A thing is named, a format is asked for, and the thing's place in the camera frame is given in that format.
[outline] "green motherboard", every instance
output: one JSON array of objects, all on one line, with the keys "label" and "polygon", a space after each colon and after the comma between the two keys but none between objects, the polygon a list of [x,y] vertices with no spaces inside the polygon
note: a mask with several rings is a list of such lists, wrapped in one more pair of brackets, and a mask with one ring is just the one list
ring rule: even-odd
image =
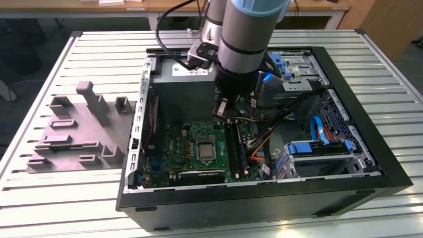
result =
[{"label": "green motherboard", "polygon": [[[241,140],[245,146],[252,139],[247,122],[239,124]],[[248,174],[236,178],[231,173],[231,162],[227,151],[224,123],[191,122],[165,125],[163,156],[149,165],[157,173],[152,173],[152,186],[167,187],[172,175],[184,171],[224,171],[224,182],[260,180],[259,167],[251,166]]]}]

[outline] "wooden desk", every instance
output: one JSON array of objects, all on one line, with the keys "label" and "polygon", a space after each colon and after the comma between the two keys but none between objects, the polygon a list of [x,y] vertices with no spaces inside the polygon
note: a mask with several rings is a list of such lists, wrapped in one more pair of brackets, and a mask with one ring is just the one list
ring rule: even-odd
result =
[{"label": "wooden desk", "polygon": [[128,8],[144,8],[149,1],[131,2],[119,6],[99,6],[97,1],[80,0],[0,0],[0,13],[77,13],[77,12],[128,12]]},{"label": "wooden desk", "polygon": [[[148,11],[167,11],[171,7],[176,6],[183,0],[148,0]],[[339,0],[337,3],[325,0],[297,0],[300,11],[337,11],[349,10],[349,4],[345,0]],[[197,11],[196,2],[181,7],[177,11]],[[292,2],[288,11],[295,11],[295,3]]]},{"label": "wooden desk", "polygon": [[[205,0],[200,0],[200,6],[203,6]],[[173,6],[180,4],[181,0],[148,0],[148,20],[149,27],[155,29],[157,25],[157,18],[163,13]],[[297,0],[299,4],[299,16],[328,16],[331,17],[325,30],[335,30],[343,19],[345,11],[349,10],[349,4],[345,0],[339,0],[337,3],[328,2],[325,0]],[[196,2],[181,7],[168,16],[197,16],[199,9]],[[288,7],[285,16],[295,16],[295,3],[292,2]]]},{"label": "wooden desk", "polygon": [[[0,18],[91,18],[91,17],[148,17],[151,30],[156,29],[157,17],[183,0],[145,0],[125,5],[99,7],[96,1],[80,0],[0,0]],[[299,16],[329,16],[325,29],[336,29],[348,11],[345,0],[331,3],[325,0],[297,0]],[[169,16],[197,16],[197,4],[192,3]],[[287,16],[295,15],[291,3]]]}]

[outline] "slotted aluminum surface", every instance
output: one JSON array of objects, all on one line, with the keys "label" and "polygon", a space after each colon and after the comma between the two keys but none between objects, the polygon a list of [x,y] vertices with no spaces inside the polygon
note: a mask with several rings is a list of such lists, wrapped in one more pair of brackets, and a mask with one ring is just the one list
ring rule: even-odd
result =
[{"label": "slotted aluminum surface", "polygon": [[[161,33],[168,47],[189,47],[183,31]],[[271,46],[324,46],[409,175],[413,186],[339,217],[300,219],[148,234],[115,211],[120,170],[28,174],[28,156],[51,115],[53,95],[73,103],[79,81],[107,101],[137,99],[152,32],[84,32],[71,38],[0,163],[0,238],[111,237],[391,237],[423,234],[421,97],[384,55],[353,31],[276,31]]]}]

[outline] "motherboard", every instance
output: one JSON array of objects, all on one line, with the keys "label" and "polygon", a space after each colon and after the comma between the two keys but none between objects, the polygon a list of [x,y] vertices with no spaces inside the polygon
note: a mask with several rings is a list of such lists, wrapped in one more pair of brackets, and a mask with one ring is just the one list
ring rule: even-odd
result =
[{"label": "motherboard", "polygon": [[[247,165],[239,168],[231,160],[231,143],[227,141],[227,127],[223,122],[189,122],[165,125],[163,156],[149,160],[152,187],[167,187],[181,176],[213,171],[224,177],[224,183],[260,180],[259,168]],[[241,145],[252,139],[249,124],[237,124]]]}]

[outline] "ram slot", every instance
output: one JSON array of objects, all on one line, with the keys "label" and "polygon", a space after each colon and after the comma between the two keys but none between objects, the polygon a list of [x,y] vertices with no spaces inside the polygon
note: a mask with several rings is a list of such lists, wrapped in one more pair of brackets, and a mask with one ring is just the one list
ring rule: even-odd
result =
[{"label": "ram slot", "polygon": [[239,130],[239,124],[236,123],[233,126],[235,135],[236,135],[236,151],[237,151],[237,161],[239,161],[239,170],[244,175],[248,175],[248,165],[247,165],[247,158],[245,158],[245,150],[243,145],[243,137]]},{"label": "ram slot", "polygon": [[224,125],[224,136],[225,136],[225,147],[227,155],[229,158],[229,169],[231,174],[235,178],[239,178],[239,163],[237,163],[237,153],[236,153],[236,134],[233,134],[232,124],[227,123]]}]

